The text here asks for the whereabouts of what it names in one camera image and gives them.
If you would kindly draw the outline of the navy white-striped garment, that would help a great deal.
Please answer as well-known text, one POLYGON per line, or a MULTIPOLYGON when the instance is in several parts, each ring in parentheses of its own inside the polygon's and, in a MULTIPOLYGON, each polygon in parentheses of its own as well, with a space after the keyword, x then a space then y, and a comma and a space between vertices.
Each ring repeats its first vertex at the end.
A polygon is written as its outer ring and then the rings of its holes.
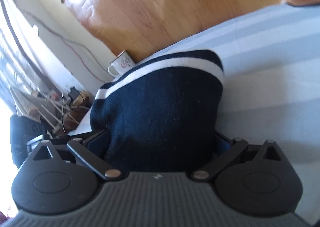
POLYGON ((223 66, 210 50, 162 55, 104 84, 90 114, 106 130, 104 160, 124 171, 196 170, 218 155, 223 66))

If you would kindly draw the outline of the floor clutter pile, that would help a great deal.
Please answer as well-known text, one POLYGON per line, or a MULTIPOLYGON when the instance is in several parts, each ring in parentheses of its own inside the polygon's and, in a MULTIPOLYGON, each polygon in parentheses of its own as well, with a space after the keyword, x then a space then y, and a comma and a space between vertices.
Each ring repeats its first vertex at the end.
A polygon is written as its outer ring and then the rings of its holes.
POLYGON ((10 88, 10 93, 16 105, 17 114, 48 126, 51 134, 63 134, 74 131, 93 103, 92 94, 82 91, 72 100, 71 97, 62 97, 55 92, 53 97, 36 97, 10 88))

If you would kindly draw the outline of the white enamel mug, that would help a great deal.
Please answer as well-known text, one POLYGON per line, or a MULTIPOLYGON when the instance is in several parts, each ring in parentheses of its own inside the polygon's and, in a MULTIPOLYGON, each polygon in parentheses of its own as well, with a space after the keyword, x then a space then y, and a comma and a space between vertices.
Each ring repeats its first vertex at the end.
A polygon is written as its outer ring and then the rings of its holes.
POLYGON ((136 63, 130 57, 127 51, 122 51, 114 61, 112 61, 107 68, 109 75, 114 78, 117 76, 121 76, 134 68, 136 63))

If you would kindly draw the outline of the striped blue bed sheet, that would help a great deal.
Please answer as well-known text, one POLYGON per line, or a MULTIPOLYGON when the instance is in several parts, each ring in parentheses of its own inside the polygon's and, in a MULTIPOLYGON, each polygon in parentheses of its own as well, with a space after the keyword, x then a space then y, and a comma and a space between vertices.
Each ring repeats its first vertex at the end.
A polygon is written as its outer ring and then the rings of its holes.
POLYGON ((319 226, 319 7, 269 7, 141 64, 201 41, 225 64, 218 128, 253 144, 210 181, 131 173, 104 184, 74 226, 319 226))

